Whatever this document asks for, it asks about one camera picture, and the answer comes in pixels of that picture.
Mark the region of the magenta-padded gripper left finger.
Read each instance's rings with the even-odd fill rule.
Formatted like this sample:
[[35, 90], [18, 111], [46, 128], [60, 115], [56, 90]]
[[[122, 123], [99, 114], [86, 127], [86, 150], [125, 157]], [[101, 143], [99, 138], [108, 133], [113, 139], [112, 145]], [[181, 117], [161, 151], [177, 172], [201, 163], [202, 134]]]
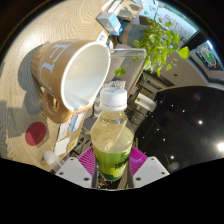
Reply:
[[98, 173], [94, 149], [90, 147], [78, 157], [69, 157], [56, 175], [84, 188], [96, 188]]

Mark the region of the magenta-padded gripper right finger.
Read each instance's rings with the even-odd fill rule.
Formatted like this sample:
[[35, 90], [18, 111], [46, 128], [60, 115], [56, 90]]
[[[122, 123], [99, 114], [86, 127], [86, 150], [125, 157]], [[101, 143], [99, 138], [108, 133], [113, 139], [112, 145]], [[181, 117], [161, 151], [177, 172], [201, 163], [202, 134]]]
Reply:
[[127, 171], [129, 188], [140, 188], [168, 175], [169, 172], [155, 156], [147, 157], [139, 149], [131, 149]]

